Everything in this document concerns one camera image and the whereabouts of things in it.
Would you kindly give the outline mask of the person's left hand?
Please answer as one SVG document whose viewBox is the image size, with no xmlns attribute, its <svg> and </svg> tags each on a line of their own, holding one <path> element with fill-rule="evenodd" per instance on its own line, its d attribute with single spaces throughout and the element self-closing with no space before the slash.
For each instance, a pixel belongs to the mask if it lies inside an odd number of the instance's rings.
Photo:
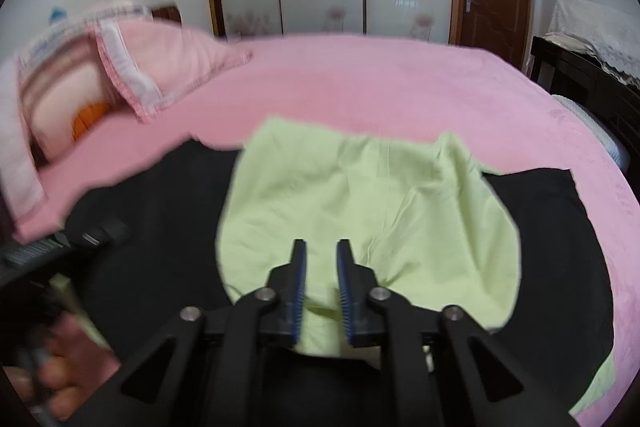
<svg viewBox="0 0 640 427">
<path fill-rule="evenodd" d="M 120 366 L 113 351 L 99 346 L 70 312 L 44 334 L 44 351 L 48 358 L 35 376 L 16 366 L 3 370 L 23 402 L 35 398 L 36 384 L 48 389 L 46 409 L 59 421 L 69 419 Z"/>
</svg>

